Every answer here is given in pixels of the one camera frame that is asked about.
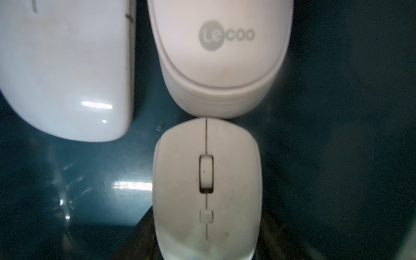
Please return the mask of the white mouse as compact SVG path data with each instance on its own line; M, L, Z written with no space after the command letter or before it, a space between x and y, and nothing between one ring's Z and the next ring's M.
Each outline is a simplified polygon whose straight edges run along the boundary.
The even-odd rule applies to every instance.
M2 1L2 95L44 133L119 139L133 118L136 13L136 1Z
M251 260L262 215L257 141L225 120L166 131L153 162L153 217L165 260Z
M195 117L231 119L256 108L283 64L293 1L148 1L162 75Z

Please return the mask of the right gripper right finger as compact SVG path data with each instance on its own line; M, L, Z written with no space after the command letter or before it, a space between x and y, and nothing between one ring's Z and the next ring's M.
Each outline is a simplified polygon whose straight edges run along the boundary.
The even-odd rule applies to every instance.
M257 260L308 260L308 256L287 233L286 226L269 212L262 211Z

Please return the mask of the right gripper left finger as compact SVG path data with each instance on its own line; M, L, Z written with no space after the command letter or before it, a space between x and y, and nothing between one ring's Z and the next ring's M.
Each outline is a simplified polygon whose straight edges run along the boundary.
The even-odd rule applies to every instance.
M113 260L157 260L158 242L153 207L145 213L127 240L112 256Z

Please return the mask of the teal storage box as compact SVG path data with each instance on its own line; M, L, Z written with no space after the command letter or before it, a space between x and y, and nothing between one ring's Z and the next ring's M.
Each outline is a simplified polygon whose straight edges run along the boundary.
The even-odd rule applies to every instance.
M136 6L134 117L106 143L23 121L1 98L1 259L109 260L152 207L154 148L190 120ZM233 119L257 140L263 211L309 260L416 257L416 3L295 1L275 85Z

